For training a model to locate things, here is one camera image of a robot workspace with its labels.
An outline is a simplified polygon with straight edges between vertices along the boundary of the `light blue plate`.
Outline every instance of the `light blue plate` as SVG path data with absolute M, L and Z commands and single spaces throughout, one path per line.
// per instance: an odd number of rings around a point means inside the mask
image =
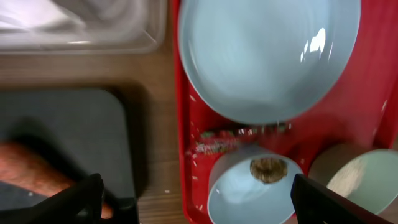
M 339 79 L 360 12 L 360 0 L 185 0 L 183 66 L 219 114 L 247 124 L 287 120 Z

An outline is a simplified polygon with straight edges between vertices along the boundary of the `white bowl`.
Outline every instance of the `white bowl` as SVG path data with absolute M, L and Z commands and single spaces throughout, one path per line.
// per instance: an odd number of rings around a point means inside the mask
M 354 145 L 335 146 L 314 160 L 308 176 L 327 186 L 341 169 L 356 159 L 363 162 L 363 176 L 358 181 L 358 188 L 347 199 L 369 212 L 379 214 L 398 196 L 397 151 L 369 151 Z
M 263 184 L 250 173 L 253 159 L 283 159 L 288 173 L 273 184 Z M 208 214 L 215 224 L 283 223 L 293 213 L 290 199 L 294 176 L 302 170 L 291 159 L 259 146 L 246 146 L 217 160 L 209 179 Z
M 339 79 L 360 11 L 360 0 L 184 1 L 183 66 L 203 101 L 229 119 L 290 119 Z

